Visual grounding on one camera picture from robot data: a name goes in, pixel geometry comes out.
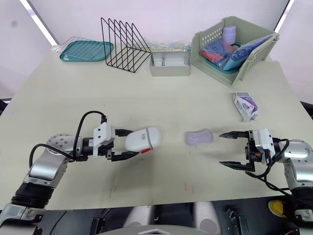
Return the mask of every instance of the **green plastic basket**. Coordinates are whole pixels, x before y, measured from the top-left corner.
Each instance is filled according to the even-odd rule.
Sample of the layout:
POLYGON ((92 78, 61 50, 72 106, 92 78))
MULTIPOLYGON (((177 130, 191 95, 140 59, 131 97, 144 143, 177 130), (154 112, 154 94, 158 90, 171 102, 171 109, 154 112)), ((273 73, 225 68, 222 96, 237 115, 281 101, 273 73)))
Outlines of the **green plastic basket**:
POLYGON ((255 66, 259 61, 265 60, 278 39, 279 34, 274 31, 242 20, 238 17, 230 16, 222 19, 221 22, 213 27, 195 34, 192 39, 190 61, 193 66, 230 87, 238 79, 242 80, 245 73, 253 68, 253 66, 255 66), (205 61, 205 58, 200 54, 200 49, 203 46, 222 37, 223 27, 228 25, 235 25, 237 27, 236 43, 239 44, 245 44, 254 39, 274 34, 267 41, 254 49, 246 61, 242 64, 240 69, 234 73, 221 72, 219 69, 208 64, 205 61))

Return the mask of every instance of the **table surface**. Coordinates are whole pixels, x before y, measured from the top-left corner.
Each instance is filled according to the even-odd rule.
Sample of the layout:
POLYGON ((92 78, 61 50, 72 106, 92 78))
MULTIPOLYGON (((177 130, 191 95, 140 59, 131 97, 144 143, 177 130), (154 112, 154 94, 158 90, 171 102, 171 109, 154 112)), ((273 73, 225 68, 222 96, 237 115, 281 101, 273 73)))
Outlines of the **table surface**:
MULTIPOLYGON (((110 162, 103 157, 70 163, 48 209, 110 208, 277 195, 261 181, 219 161, 245 162, 246 140, 219 138, 224 132, 267 127, 273 136, 313 145, 313 122, 292 93, 275 61, 258 63, 229 88, 191 67, 186 77, 152 77, 149 61, 136 73, 105 62, 62 62, 50 52, 0 117, 0 208, 21 185, 37 143, 54 134, 75 134, 89 110, 105 113, 111 125, 130 130, 157 127, 159 148, 110 162), (259 108, 257 121, 243 123, 233 104, 235 91, 248 91, 259 108), (187 146, 184 134, 207 128, 214 142, 187 146)), ((91 137, 99 116, 88 117, 91 137)), ((38 149, 37 158, 43 149, 38 149)), ((257 173, 265 166, 256 164, 257 173)), ((268 180, 286 187, 282 164, 268 180)))

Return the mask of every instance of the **teal tray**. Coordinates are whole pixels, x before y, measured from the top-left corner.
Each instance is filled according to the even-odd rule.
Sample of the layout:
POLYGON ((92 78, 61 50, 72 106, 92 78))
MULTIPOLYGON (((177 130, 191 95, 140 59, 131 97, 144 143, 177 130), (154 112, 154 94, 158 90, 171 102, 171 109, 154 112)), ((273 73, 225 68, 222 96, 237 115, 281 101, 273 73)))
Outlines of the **teal tray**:
POLYGON ((112 52, 114 45, 105 43, 106 54, 104 54, 103 42, 78 40, 70 43, 61 52, 60 59, 65 62, 93 62, 105 60, 112 52))

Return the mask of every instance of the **blue cloth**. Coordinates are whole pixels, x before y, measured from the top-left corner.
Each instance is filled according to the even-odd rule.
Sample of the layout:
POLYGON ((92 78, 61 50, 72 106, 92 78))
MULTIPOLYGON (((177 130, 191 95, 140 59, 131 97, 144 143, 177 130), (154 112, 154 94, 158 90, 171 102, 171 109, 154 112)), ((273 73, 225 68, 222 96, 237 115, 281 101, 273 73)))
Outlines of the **blue cloth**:
POLYGON ((250 53, 256 49, 259 45, 261 45, 263 42, 265 42, 267 39, 269 39, 272 36, 272 34, 257 38, 255 40, 252 40, 251 42, 248 42, 244 45, 242 45, 240 48, 236 49, 230 56, 229 60, 226 62, 225 66, 223 67, 223 70, 233 70, 235 68, 240 67, 246 58, 250 55, 250 53))

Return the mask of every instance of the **metal container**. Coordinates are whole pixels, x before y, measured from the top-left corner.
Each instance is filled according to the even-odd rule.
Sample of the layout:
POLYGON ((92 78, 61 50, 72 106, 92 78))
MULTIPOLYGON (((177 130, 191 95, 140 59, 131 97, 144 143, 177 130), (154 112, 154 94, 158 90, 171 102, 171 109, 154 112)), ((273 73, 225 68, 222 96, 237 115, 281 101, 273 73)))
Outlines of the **metal container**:
POLYGON ((150 59, 150 69, 152 76, 189 76, 189 52, 152 52, 150 59))

